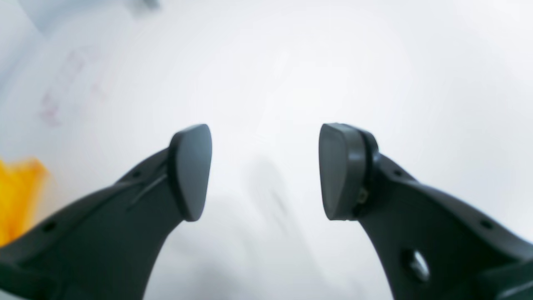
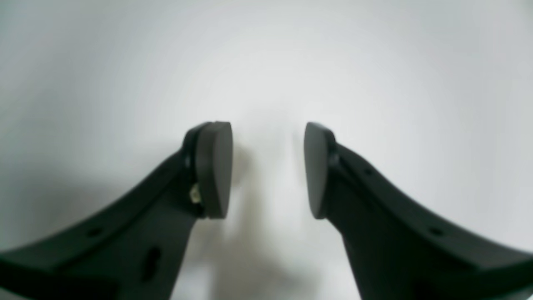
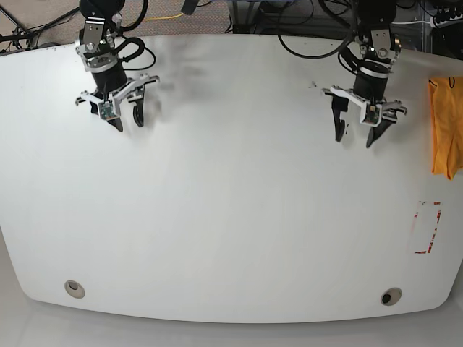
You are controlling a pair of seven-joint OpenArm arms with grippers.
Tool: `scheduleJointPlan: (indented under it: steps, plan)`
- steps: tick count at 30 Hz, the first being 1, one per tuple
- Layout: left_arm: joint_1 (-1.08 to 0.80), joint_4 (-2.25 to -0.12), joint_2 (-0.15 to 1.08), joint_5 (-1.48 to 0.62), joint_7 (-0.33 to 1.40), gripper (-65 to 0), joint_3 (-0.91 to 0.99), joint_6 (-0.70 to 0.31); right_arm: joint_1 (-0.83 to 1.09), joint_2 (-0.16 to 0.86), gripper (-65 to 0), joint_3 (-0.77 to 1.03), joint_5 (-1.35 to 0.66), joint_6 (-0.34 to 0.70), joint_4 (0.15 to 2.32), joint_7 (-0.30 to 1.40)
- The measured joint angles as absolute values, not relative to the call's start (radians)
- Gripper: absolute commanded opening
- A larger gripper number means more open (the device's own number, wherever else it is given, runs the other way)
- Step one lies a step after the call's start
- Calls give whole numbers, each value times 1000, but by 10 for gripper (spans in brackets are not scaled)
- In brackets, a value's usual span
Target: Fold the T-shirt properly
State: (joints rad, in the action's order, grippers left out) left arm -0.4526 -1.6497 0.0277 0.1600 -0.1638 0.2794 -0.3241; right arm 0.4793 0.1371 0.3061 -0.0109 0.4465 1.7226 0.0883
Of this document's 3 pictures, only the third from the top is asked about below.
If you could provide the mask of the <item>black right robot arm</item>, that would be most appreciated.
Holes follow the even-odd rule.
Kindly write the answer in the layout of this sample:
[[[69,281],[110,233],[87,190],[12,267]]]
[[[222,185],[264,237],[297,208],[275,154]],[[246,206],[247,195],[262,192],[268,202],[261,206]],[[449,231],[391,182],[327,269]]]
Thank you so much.
[[[143,100],[147,75],[129,78],[123,64],[140,56],[145,44],[139,38],[125,38],[120,45],[116,38],[123,33],[120,12],[123,1],[81,1],[79,8],[85,17],[84,28],[76,41],[76,53],[84,68],[90,72],[96,89],[84,91],[76,99],[79,105],[85,101],[91,113],[100,117],[119,132],[123,131],[121,103],[133,103],[133,119],[136,125],[144,125]]]

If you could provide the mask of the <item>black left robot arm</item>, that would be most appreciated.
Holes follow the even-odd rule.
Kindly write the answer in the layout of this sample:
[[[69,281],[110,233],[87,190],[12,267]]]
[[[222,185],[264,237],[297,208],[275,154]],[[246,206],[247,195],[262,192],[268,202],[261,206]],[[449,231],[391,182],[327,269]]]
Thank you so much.
[[[350,89],[332,86],[325,90],[332,97],[335,140],[341,142],[347,133],[341,113],[350,103],[359,108],[360,123],[370,127],[366,147],[369,148],[384,132],[397,123],[397,114],[407,108],[399,100],[388,102],[384,97],[392,66],[401,53],[401,42],[391,32],[396,17],[396,1],[353,1],[354,20],[349,39],[359,45],[357,57],[344,44],[337,53],[339,63],[355,76]]]

